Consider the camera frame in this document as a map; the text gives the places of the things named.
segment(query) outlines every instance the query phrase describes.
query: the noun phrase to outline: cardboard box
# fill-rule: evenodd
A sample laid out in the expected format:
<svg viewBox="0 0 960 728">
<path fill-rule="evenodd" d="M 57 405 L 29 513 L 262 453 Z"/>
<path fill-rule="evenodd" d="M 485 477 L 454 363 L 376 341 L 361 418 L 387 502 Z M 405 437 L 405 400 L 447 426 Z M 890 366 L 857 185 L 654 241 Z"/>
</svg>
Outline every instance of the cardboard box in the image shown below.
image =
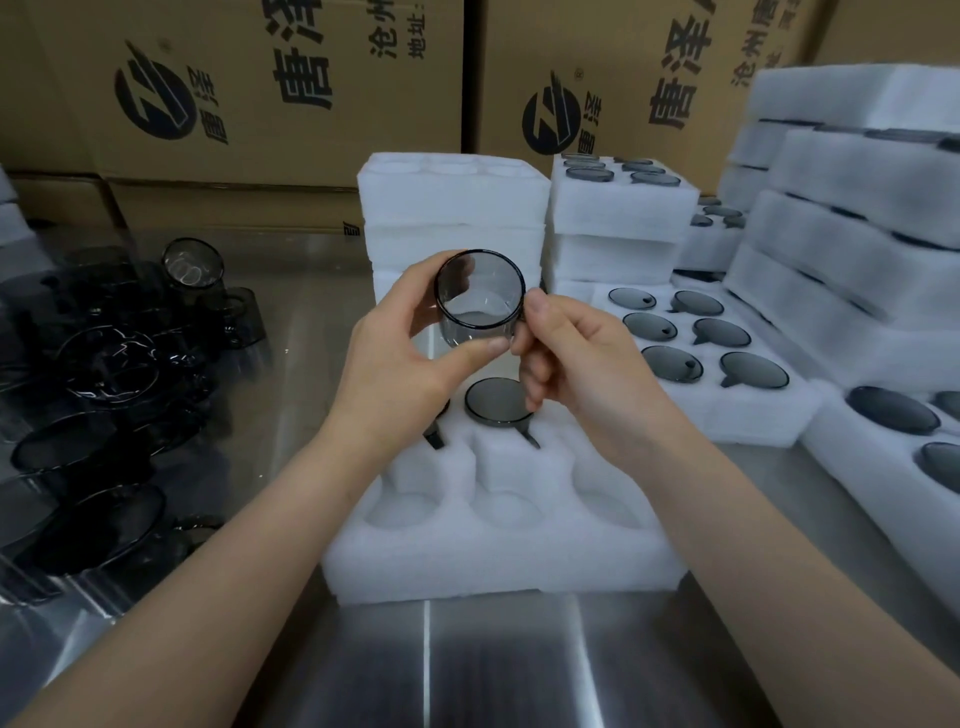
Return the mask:
<svg viewBox="0 0 960 728">
<path fill-rule="evenodd" d="M 463 0 L 30 0 L 97 171 L 355 187 L 460 151 Z"/>
<path fill-rule="evenodd" d="M 112 183 L 132 231 L 220 228 L 359 235 L 360 195 L 325 189 L 237 189 Z"/>
<path fill-rule="evenodd" d="M 840 0 L 816 63 L 960 63 L 956 0 Z"/>
<path fill-rule="evenodd" d="M 0 98 L 0 164 L 8 172 L 93 171 L 93 158 L 19 0 L 0 0 Z"/>
<path fill-rule="evenodd" d="M 47 175 L 11 175 L 23 216 L 80 228 L 122 228 L 123 218 L 103 180 Z"/>
<path fill-rule="evenodd" d="M 562 151 L 661 159 L 719 180 L 751 79 L 795 64 L 820 0 L 487 0 L 479 18 L 482 154 L 549 173 Z"/>
</svg>

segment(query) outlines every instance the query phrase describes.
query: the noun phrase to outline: cup rim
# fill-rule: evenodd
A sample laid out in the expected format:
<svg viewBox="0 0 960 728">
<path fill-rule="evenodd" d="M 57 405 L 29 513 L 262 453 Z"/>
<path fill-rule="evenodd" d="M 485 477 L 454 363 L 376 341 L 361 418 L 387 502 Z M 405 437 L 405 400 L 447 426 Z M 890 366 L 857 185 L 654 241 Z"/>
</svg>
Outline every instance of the cup rim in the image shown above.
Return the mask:
<svg viewBox="0 0 960 728">
<path fill-rule="evenodd" d="M 507 316 L 505 316 L 504 318 L 492 324 L 469 324 L 465 321 L 461 321 L 460 319 L 457 318 L 455 314 L 452 314 L 448 310 L 446 310 L 446 306 L 444 306 L 443 302 L 441 302 L 440 300 L 440 275 L 446 269 L 446 266 L 448 266 L 451 262 L 453 262 L 459 257 L 463 257 L 464 255 L 473 255 L 476 253 L 484 253 L 486 255 L 496 255 L 498 258 L 506 260 L 510 264 L 510 267 L 514 269 L 514 272 L 516 273 L 516 277 L 520 281 L 520 300 L 516 304 L 516 308 L 514 308 L 514 310 L 511 311 Z M 440 309 L 440 312 L 445 316 L 445 318 L 449 319 L 457 326 L 460 326 L 463 328 L 469 328 L 474 331 L 484 331 L 484 330 L 489 330 L 491 328 L 502 327 L 504 324 L 509 324 L 512 320 L 517 318 L 517 316 L 519 316 L 520 314 L 520 311 L 523 310 L 523 299 L 526 298 L 526 295 L 527 295 L 527 284 L 526 284 L 526 281 L 523 280 L 523 274 L 520 273 L 520 269 L 516 267 L 516 263 L 514 263 L 512 260 L 510 260 L 508 257 L 506 257 L 502 253 L 498 253 L 497 251 L 489 251 L 485 248 L 471 248 L 468 251 L 462 251 L 448 258 L 446 262 L 440 267 L 440 270 L 437 271 L 437 275 L 433 277 L 433 299 L 434 301 L 437 302 L 437 308 Z"/>
<path fill-rule="evenodd" d="M 189 240 L 195 243 L 200 243 L 201 245 L 209 248 L 213 252 L 213 254 L 216 255 L 217 258 L 220 260 L 220 271 L 218 272 L 216 279 L 212 280 L 207 285 L 188 285 L 186 283 L 183 283 L 182 281 L 175 279 L 173 276 L 170 275 L 170 269 L 167 266 L 167 256 L 170 254 L 170 249 L 176 243 L 181 243 L 186 240 Z M 187 288 L 190 290 L 195 290 L 195 291 L 205 291 L 206 289 L 212 288 L 213 286 L 215 286 L 217 283 L 219 283 L 221 280 L 224 279 L 224 271 L 226 269 L 226 266 L 224 265 L 224 257 L 220 255 L 220 251 L 218 251 L 216 248 L 214 248 L 205 240 L 201 240 L 199 237 L 192 237 L 190 235 L 185 235 L 183 237 L 176 237 L 173 240 L 171 240 L 169 243 L 167 243 L 167 246 L 163 249 L 163 255 L 160 257 L 160 266 L 163 268 L 163 272 L 166 274 L 167 278 L 172 280 L 176 285 L 182 286 L 183 288 Z"/>
</svg>

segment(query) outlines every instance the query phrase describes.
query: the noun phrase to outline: right hand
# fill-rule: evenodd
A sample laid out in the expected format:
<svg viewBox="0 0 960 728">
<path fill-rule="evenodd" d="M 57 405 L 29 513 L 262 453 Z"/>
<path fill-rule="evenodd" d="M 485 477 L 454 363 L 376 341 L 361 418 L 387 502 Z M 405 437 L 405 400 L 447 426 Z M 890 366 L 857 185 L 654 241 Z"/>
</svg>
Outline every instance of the right hand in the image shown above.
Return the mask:
<svg viewBox="0 0 960 728">
<path fill-rule="evenodd" d="M 611 314 L 539 288 L 523 311 L 511 351 L 520 356 L 527 409 L 536 412 L 544 400 L 563 404 L 600 454 L 628 470 L 651 423 L 679 413 L 634 337 Z"/>
</svg>

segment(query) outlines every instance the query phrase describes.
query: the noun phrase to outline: finger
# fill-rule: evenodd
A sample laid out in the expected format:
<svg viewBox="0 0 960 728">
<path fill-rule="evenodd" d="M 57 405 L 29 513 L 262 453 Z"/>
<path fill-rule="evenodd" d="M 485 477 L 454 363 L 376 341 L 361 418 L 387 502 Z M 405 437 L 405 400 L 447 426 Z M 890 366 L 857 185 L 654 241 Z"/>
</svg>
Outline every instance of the finger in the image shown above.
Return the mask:
<svg viewBox="0 0 960 728">
<path fill-rule="evenodd" d="M 548 382 L 556 372 L 556 359 L 543 347 L 536 347 L 520 360 L 520 369 L 530 372 L 537 381 Z"/>
<path fill-rule="evenodd" d="M 534 345 L 536 338 L 533 331 L 527 326 L 526 322 L 516 322 L 514 330 L 514 340 L 510 344 L 510 352 L 516 356 L 523 356 Z"/>
<path fill-rule="evenodd" d="M 582 355 L 587 339 L 577 330 L 561 304 L 552 302 L 543 291 L 534 288 L 524 299 L 523 310 L 527 326 L 561 362 L 575 360 Z"/>
<path fill-rule="evenodd" d="M 546 385 L 536 380 L 529 372 L 520 372 L 520 384 L 526 392 L 527 399 L 533 402 L 543 402 L 546 397 Z"/>
<path fill-rule="evenodd" d="M 495 339 L 474 339 L 461 344 L 434 361 L 444 383 L 449 389 L 455 389 L 471 374 L 490 364 L 500 354 L 506 353 L 510 342 L 498 336 Z"/>
<path fill-rule="evenodd" d="M 399 317 L 409 327 L 414 311 L 433 298 L 433 279 L 448 260 L 460 251 L 443 251 L 407 268 L 377 308 Z"/>
</svg>

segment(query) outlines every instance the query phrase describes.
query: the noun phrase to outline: foam insert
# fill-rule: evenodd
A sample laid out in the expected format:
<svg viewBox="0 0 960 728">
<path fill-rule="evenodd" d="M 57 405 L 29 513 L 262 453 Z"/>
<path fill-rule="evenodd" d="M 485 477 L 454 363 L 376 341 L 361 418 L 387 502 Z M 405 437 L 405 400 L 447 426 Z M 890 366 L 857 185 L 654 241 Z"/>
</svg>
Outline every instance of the foam insert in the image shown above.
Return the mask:
<svg viewBox="0 0 960 728">
<path fill-rule="evenodd" d="M 769 169 L 786 141 L 787 132 L 807 125 L 786 121 L 754 121 L 740 127 L 727 162 Z"/>
<path fill-rule="evenodd" d="M 825 281 L 897 327 L 960 328 L 960 254 L 916 245 L 870 223 L 770 190 L 744 242 Z"/>
<path fill-rule="evenodd" d="M 16 190 L 10 183 L 10 178 L 3 171 L 3 165 L 0 164 L 0 204 L 11 203 L 16 200 Z"/>
<path fill-rule="evenodd" d="M 787 135 L 769 185 L 841 207 L 888 231 L 960 249 L 960 155 L 857 133 Z"/>
<path fill-rule="evenodd" d="M 56 266 L 37 237 L 26 235 L 0 244 L 0 280 L 53 270 Z"/>
<path fill-rule="evenodd" d="M 374 268 L 402 271 L 441 251 L 482 250 L 501 253 L 521 270 L 540 267 L 543 224 L 532 228 L 474 225 L 367 225 L 367 257 Z"/>
<path fill-rule="evenodd" d="M 943 432 L 907 435 L 876 425 L 844 401 L 844 392 L 817 382 L 824 406 L 803 443 L 847 489 L 926 585 L 960 618 L 960 495 L 927 476 L 914 453 L 929 442 L 960 444 Z M 946 429 L 960 423 L 937 410 Z"/>
<path fill-rule="evenodd" d="M 609 294 L 619 285 L 602 284 L 594 289 L 592 304 L 622 319 L 631 309 L 617 305 Z M 699 283 L 690 287 L 723 302 L 718 284 Z M 643 350 L 664 345 L 693 354 L 703 365 L 704 374 L 694 383 L 678 383 L 658 379 L 660 386 L 707 437 L 715 443 L 763 445 L 774 448 L 792 447 L 806 429 L 820 406 L 816 390 L 781 356 L 754 336 L 750 326 L 732 310 L 727 309 L 721 319 L 747 330 L 753 341 L 745 348 L 728 349 L 712 343 L 694 344 L 693 324 L 701 316 L 691 313 L 671 313 L 670 301 L 678 289 L 673 285 L 644 286 L 656 305 L 645 309 L 671 322 L 677 328 L 677 337 L 670 341 L 653 342 L 634 337 Z M 761 390 L 744 384 L 722 387 L 726 375 L 720 368 L 720 358 L 729 352 L 749 352 L 779 364 L 789 375 L 790 382 L 783 389 Z"/>
<path fill-rule="evenodd" d="M 365 493 L 323 559 L 342 605 L 537 589 L 675 589 L 686 569 L 626 474 L 548 402 L 536 450 L 472 421 L 462 388 Z"/>
<path fill-rule="evenodd" d="M 706 213 L 705 207 L 701 206 L 698 209 L 698 214 L 709 219 L 709 227 L 690 224 L 684 251 L 676 268 L 686 271 L 722 273 L 730 267 L 740 240 L 743 238 L 743 229 L 729 227 L 722 217 Z"/>
<path fill-rule="evenodd" d="M 371 155 L 357 175 L 369 225 L 543 224 L 550 182 L 520 159 L 483 155 Z"/>
<path fill-rule="evenodd" d="M 23 240 L 33 235 L 23 213 L 16 203 L 0 205 L 0 245 L 12 243 L 14 240 Z"/>
<path fill-rule="evenodd" d="M 760 190 L 768 186 L 768 177 L 766 169 L 729 164 L 720 177 L 717 196 L 723 200 L 724 206 L 749 212 Z"/>
<path fill-rule="evenodd" d="M 747 115 L 860 129 L 958 132 L 957 108 L 957 68 L 863 63 L 760 71 Z"/>
<path fill-rule="evenodd" d="M 560 279 L 666 283 L 684 246 L 659 240 L 599 235 L 548 236 L 551 274 Z"/>
<path fill-rule="evenodd" d="M 610 157 L 601 161 L 613 172 L 610 182 L 585 182 L 566 174 L 557 155 L 551 175 L 548 227 L 559 235 L 620 237 L 683 243 L 699 190 L 665 164 L 653 161 L 666 175 L 680 180 L 676 187 L 634 183 Z"/>
<path fill-rule="evenodd" d="M 543 265 L 543 285 L 543 290 L 547 293 L 567 296 L 584 303 L 590 303 L 593 300 L 593 283 L 555 276 L 549 261 L 545 261 Z"/>
<path fill-rule="evenodd" d="M 724 285 L 847 387 L 940 391 L 956 384 L 956 331 L 892 328 L 818 280 L 741 245 Z"/>
</svg>

